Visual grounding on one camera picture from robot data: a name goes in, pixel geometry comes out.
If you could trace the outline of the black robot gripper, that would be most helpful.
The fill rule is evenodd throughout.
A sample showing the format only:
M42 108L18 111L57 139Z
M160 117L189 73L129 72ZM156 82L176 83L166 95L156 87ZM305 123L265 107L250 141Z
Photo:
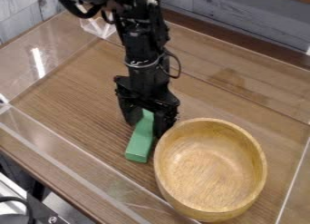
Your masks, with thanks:
M149 68L129 68L129 75L117 75L117 97L124 118L130 126L136 126L144 117L144 109L154 115L154 134L161 138L176 125L181 101L169 89L172 75L168 65Z

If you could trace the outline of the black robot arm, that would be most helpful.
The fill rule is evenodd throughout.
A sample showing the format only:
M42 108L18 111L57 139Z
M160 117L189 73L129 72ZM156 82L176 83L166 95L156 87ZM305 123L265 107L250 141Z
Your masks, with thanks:
M101 15L117 27L125 47L126 76L114 78L124 118L137 125L144 111L154 114L153 133L161 137L174 126L181 101L169 89L173 79L170 60L177 57L166 44L170 28L162 14L161 0L59 0L82 19Z

